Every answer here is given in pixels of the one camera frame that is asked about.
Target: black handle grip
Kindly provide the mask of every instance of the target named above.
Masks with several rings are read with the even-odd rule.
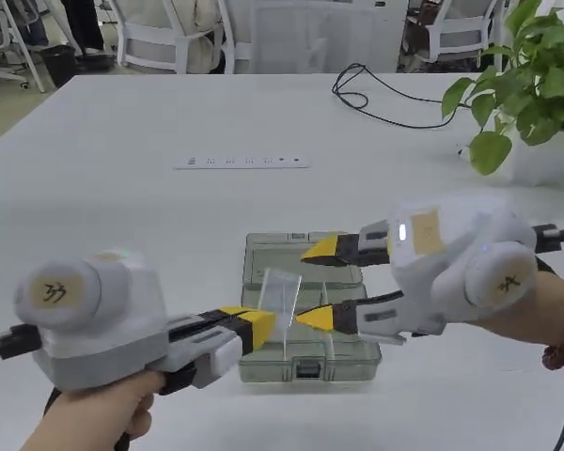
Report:
[[[51,406],[55,403],[56,399],[60,397],[61,393],[57,389],[54,389],[48,398],[46,403],[46,408],[44,409],[44,415],[48,412]],[[128,451],[130,449],[131,437],[128,434],[123,434],[119,441],[115,443],[114,451]]]

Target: white table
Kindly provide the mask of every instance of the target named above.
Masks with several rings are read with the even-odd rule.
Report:
[[[439,98],[455,76],[385,79]],[[341,106],[333,80],[89,76],[56,92],[0,139],[0,331],[16,321],[18,277],[46,258],[141,251],[170,312],[199,312],[239,301],[249,232],[356,230],[394,198],[485,186],[456,155],[476,131],[469,114],[443,131],[393,128]],[[439,120],[436,105],[360,85],[372,111]],[[312,167],[172,170],[191,155],[293,153]],[[531,216],[564,226],[564,191],[512,191]],[[564,275],[564,252],[548,261]],[[372,294],[395,287],[385,270],[366,278]],[[250,389],[234,370],[159,399],[134,449],[546,451],[564,416],[564,370],[542,370],[541,351],[456,325],[383,348],[372,384]],[[0,449],[18,449],[49,390],[30,358],[0,362]]]

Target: person's leg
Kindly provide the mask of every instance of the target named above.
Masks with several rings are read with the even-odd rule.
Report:
[[[92,0],[61,0],[73,37],[82,49],[104,50],[104,39]]]
[[[48,45],[46,28],[44,28],[44,22],[41,19],[41,17],[37,19],[35,22],[30,23],[28,28],[29,28],[29,38],[33,42],[31,45],[39,45],[43,47]]]

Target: clear plastic container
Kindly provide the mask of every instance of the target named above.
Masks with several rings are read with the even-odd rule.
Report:
[[[267,268],[300,274],[295,314],[327,303],[367,296],[355,267],[325,268],[301,262],[301,255],[328,233],[252,234],[247,237],[241,305],[258,307]],[[382,361],[380,348],[357,336],[325,334],[293,322],[285,336],[273,334],[260,350],[244,356],[245,382],[370,381]]]

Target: small clear plastic piece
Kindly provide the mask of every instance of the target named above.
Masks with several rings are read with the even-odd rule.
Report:
[[[259,296],[259,310],[275,313],[274,333],[282,335],[284,360],[286,360],[286,338],[294,320],[294,308],[299,296],[302,276],[267,268]]]

